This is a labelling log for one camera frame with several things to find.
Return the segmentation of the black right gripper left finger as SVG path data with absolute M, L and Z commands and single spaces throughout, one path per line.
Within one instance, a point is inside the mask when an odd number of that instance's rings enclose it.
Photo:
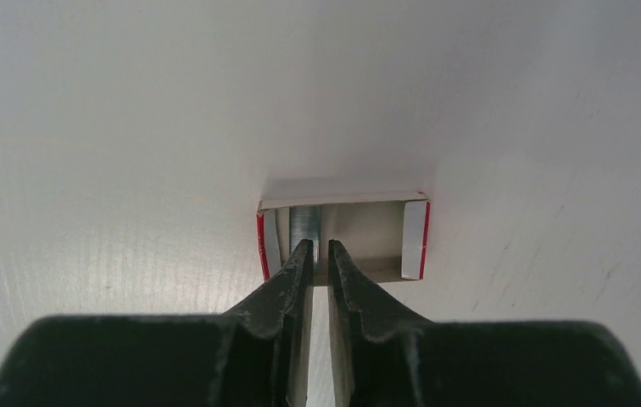
M 314 245 L 215 315 L 53 315 L 0 366 L 0 406 L 303 406 Z

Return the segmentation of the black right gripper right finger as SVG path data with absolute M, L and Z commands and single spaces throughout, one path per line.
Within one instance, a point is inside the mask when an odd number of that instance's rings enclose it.
M 626 350 L 591 321 L 434 322 L 328 245 L 339 406 L 641 406 Z

